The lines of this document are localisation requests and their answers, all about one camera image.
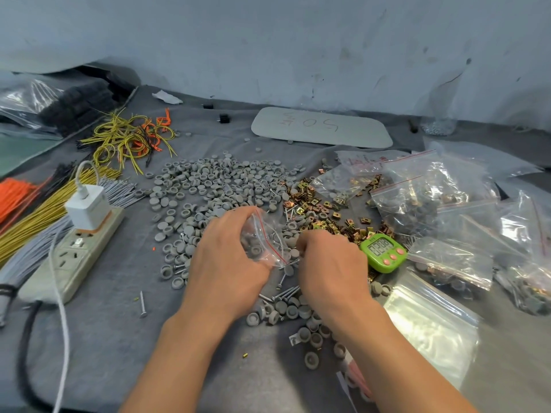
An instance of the hand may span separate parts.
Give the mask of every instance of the hand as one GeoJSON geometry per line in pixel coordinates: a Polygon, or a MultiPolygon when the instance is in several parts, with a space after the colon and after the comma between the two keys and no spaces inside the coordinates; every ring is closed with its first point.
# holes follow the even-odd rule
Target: hand
{"type": "Polygon", "coordinates": [[[210,221],[191,259],[181,312],[226,326],[250,312],[272,268],[249,259],[239,241],[243,224],[256,211],[261,210],[239,207],[210,221]]]}
{"type": "Polygon", "coordinates": [[[300,290],[331,329],[342,315],[373,301],[368,258],[346,236],[308,230],[300,234],[296,247],[302,255],[300,290]]]}

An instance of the green surface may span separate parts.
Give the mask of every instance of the green surface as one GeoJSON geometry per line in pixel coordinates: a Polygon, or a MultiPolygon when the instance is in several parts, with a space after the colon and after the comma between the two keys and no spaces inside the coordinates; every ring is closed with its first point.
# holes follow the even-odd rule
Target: green surface
{"type": "Polygon", "coordinates": [[[17,138],[0,134],[0,177],[4,177],[32,157],[59,145],[61,141],[17,138]]]}
{"type": "Polygon", "coordinates": [[[368,256],[369,266],[382,274],[388,274],[398,268],[408,254],[403,246],[383,233],[376,233],[364,240],[360,243],[360,249],[368,256]],[[402,255],[396,252],[397,250],[402,250],[402,255]]]}

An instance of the person's left hand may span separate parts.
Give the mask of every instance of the person's left hand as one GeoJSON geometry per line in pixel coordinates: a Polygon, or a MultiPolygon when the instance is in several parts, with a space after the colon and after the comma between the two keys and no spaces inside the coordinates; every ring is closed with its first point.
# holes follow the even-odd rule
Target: person's left hand
{"type": "Polygon", "coordinates": [[[181,312],[200,313],[227,326],[250,312],[272,268],[249,259],[239,240],[245,221],[256,211],[262,210],[239,207],[210,221],[191,259],[181,312]]]}

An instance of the forearm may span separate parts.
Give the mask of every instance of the forearm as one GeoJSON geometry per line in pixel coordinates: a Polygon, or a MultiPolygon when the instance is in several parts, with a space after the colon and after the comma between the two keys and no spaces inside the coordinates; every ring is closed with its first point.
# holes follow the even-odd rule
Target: forearm
{"type": "Polygon", "coordinates": [[[122,412],[195,412],[208,366],[229,322],[186,315],[162,327],[155,350],[122,412]]]}
{"type": "Polygon", "coordinates": [[[381,412],[476,412],[392,324],[375,301],[334,325],[381,412]]]}

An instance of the black power cord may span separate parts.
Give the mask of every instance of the black power cord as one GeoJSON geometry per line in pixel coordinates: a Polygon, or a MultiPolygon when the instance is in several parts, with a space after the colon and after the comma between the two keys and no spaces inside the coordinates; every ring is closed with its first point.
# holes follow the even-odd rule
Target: black power cord
{"type": "MultiPolygon", "coordinates": [[[[34,390],[31,387],[29,381],[29,374],[27,372],[27,354],[29,352],[29,342],[31,340],[32,326],[38,314],[38,310],[42,306],[40,300],[35,301],[30,309],[29,316],[25,321],[25,326],[23,328],[23,333],[21,335],[21,340],[19,341],[19,349],[17,351],[17,363],[15,365],[15,377],[17,380],[17,389],[19,390],[19,395],[22,399],[33,409],[38,411],[51,412],[53,406],[49,403],[46,403],[40,397],[36,395],[34,390]]],[[[73,410],[73,409],[60,409],[61,413],[90,413],[84,410],[73,410]]]]}

